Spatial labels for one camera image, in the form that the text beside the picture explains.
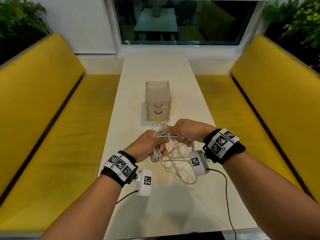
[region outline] tangled cable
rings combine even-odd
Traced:
[[[155,128],[157,126],[154,126],[154,125],[160,125],[161,128],[158,129],[153,137],[154,138],[158,138],[158,137],[179,137],[179,135],[170,135],[169,133],[167,133],[164,129],[162,129],[162,122],[155,122],[152,124],[151,126],[151,129],[152,130],[155,130]],[[161,161],[161,165],[165,168],[166,172],[170,172],[170,170],[182,181],[184,182],[185,184],[188,184],[188,185],[191,185],[191,184],[195,184],[196,181],[197,181],[197,176],[195,176],[195,180],[194,182],[192,183],[189,183],[187,181],[185,181],[182,176],[180,175],[180,169],[179,167],[177,167],[177,164],[178,163],[181,163],[181,162],[186,162],[188,164],[190,164],[190,161],[188,159],[188,153],[189,152],[193,152],[195,150],[195,145],[194,145],[194,142],[192,142],[192,147],[191,147],[191,150],[189,149],[189,147],[187,147],[185,144],[183,143],[179,143],[179,142],[175,142],[172,144],[173,147],[168,149],[168,155],[164,158],[162,158],[161,156],[161,151],[159,149],[158,146],[156,146],[153,150],[153,152],[151,153],[150,155],[150,159],[151,161],[153,161],[154,163],[157,163],[157,162],[160,162]],[[186,153],[182,153],[181,152],[181,148],[185,148],[186,149]]]

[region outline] table surface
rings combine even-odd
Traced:
[[[174,8],[162,8],[160,17],[155,18],[152,16],[152,9],[145,7],[134,32],[178,32]]]
[[[112,153],[122,150],[139,135],[151,129],[146,121],[146,81],[169,81],[172,96],[171,118],[174,125],[180,118],[214,125],[190,64],[184,54],[151,51],[126,55],[106,137],[100,169]],[[202,149],[196,142],[195,149]],[[209,167],[226,174],[219,164]],[[160,163],[150,158],[139,164],[139,170],[153,172],[149,197],[130,195],[120,202],[112,215],[105,239],[144,238],[190,232],[230,230],[225,195],[225,178],[217,172],[198,177],[194,185],[185,185],[167,173]],[[186,163],[189,180],[193,171]],[[257,224],[228,178],[230,216],[235,229],[255,228]],[[136,183],[125,185],[122,198],[135,190]]]

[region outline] forearm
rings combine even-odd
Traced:
[[[242,201],[272,239],[320,239],[320,206],[247,152],[223,164]]]
[[[121,190],[113,179],[99,176],[39,239],[103,239]]]

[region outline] hand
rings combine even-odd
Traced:
[[[186,144],[188,147],[192,146],[192,141],[204,142],[203,140],[213,132],[216,127],[210,124],[188,120],[179,119],[174,126],[163,125],[163,129],[171,135],[179,135],[179,137],[171,137],[171,140]]]
[[[136,159],[137,163],[140,163],[147,157],[149,157],[156,146],[159,146],[162,157],[167,156],[168,150],[166,149],[166,143],[169,142],[169,138],[153,138],[154,133],[154,130],[147,130],[123,151],[133,156]]]

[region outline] window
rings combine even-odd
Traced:
[[[114,0],[122,44],[239,45],[257,1]]]

